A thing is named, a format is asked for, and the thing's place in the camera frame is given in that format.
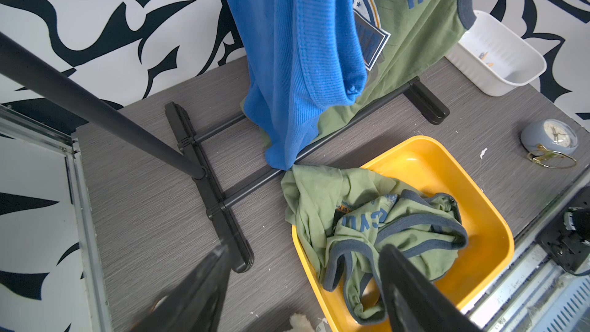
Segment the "dark green printed tank top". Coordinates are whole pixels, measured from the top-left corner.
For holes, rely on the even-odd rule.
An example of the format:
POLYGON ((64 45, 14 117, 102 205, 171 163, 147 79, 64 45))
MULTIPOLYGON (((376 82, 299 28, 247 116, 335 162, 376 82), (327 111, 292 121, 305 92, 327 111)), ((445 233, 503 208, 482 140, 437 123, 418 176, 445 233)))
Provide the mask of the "dark green printed tank top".
POLYGON ((476 21, 473 0, 353 0, 353 13, 367 83, 353 105, 321 115, 320 138, 441 60, 476 21))

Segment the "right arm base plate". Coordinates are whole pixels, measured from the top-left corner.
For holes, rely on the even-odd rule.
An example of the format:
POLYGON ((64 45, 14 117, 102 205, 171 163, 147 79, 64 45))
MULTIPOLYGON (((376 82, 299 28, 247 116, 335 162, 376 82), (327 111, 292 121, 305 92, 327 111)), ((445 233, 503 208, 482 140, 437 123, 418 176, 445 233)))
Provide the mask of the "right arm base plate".
POLYGON ((583 187, 541 230, 536 243, 570 275, 589 276, 589 186, 583 187))

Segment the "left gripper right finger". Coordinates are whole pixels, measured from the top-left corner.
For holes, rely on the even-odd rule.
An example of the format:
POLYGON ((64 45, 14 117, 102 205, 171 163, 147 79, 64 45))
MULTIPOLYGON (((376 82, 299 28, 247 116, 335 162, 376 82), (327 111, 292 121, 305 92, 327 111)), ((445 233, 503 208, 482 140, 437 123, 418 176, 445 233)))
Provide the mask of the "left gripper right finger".
POLYGON ((479 330, 393 245, 383 248, 378 265, 391 330, 479 330))

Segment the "beige wooden clothespin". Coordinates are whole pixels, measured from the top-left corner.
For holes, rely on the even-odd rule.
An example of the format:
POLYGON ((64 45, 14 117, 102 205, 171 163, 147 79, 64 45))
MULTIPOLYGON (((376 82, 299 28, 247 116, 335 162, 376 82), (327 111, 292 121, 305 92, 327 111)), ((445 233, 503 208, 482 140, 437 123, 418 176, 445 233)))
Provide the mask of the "beige wooden clothespin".
POLYGON ((489 52, 482 52, 479 54, 479 60, 483 61, 488 67, 493 67, 494 62, 489 57, 489 52))

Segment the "light green tank top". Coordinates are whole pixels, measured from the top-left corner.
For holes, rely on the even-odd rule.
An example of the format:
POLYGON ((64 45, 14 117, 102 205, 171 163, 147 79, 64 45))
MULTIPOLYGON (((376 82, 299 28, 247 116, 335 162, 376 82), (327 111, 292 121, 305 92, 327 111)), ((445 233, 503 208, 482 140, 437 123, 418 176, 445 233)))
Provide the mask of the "light green tank top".
POLYGON ((428 281, 443 278, 468 242, 459 205, 445 193, 432 197, 396 178, 362 168, 295 165, 281 187, 286 220, 324 290, 343 287, 344 302, 360 325, 387 318, 383 301, 364 307, 370 281, 381 289, 378 262, 396 247, 428 281))

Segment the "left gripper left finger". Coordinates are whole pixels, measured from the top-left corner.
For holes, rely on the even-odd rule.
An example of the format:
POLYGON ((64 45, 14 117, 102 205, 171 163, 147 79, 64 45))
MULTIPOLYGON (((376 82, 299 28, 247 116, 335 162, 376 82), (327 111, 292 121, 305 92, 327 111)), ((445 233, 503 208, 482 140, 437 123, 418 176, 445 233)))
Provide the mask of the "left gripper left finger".
POLYGON ((227 293, 230 252, 224 244, 198 266, 133 331, 216 331, 227 293))

